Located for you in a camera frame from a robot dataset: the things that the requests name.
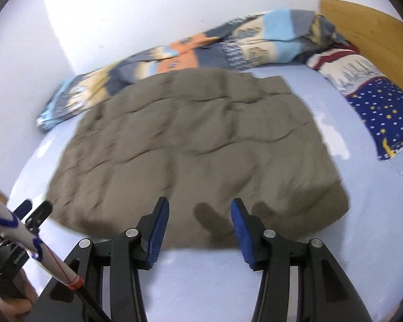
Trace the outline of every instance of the quilted blanket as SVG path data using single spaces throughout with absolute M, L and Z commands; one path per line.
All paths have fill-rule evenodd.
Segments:
M 125 86 L 155 74 L 184 68 L 244 70 L 288 63 L 333 43 L 347 45 L 334 25 L 315 11 L 282 9 L 235 18 L 206 32 L 68 79 L 47 102 L 37 126 L 47 132 Z
M 241 197 L 296 239 L 348 210 L 314 120 L 281 77 L 185 69 L 138 81 L 81 120 L 47 199 L 64 226 L 97 238 L 171 205 L 165 248 L 235 246 Z

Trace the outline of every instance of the white wall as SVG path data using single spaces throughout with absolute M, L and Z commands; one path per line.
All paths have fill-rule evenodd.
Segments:
M 43 0 L 10 0 L 0 13 L 0 189 L 7 195 L 43 137 L 37 114 L 72 74 Z
M 388 0 L 347 0 L 399 17 Z M 317 10 L 319 0 L 45 0 L 77 73 L 275 8 Z

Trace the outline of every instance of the multicolored comforter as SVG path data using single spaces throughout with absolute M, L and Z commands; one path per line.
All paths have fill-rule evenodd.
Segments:
M 334 25 L 315 11 L 282 9 L 235 18 L 65 81 L 47 102 L 37 126 L 49 131 L 124 87 L 155 74 L 184 68 L 244 70 L 288 63 L 334 43 L 346 45 Z

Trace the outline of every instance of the pillow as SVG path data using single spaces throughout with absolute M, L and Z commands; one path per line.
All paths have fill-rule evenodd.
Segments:
M 321 73 L 360 115 L 376 144 L 378 158 L 403 150 L 403 91 L 355 50 L 334 48 L 310 57 Z

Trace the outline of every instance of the mattress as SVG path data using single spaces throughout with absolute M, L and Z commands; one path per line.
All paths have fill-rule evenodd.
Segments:
M 342 219 L 313 237 L 323 240 L 336 257 L 373 320 L 382 321 L 403 298 L 403 151 L 389 161 L 379 161 L 359 116 L 308 67 L 279 65 L 250 72 L 260 78 L 281 75 L 312 112 L 351 206 Z M 61 123 L 46 135 L 13 187 L 11 210 L 26 198 L 34 206 L 43 201 L 60 154 L 81 117 Z M 50 219 L 43 223 L 40 236 L 62 259 L 85 237 Z M 50 276 L 32 259 L 24 268 L 40 293 Z M 291 274 L 293 306 L 297 271 Z M 152 270 L 140 272 L 151 321 L 249 321 L 260 279 L 261 273 L 252 272 L 238 250 L 163 251 Z M 289 321 L 293 319 L 295 311 L 290 309 Z

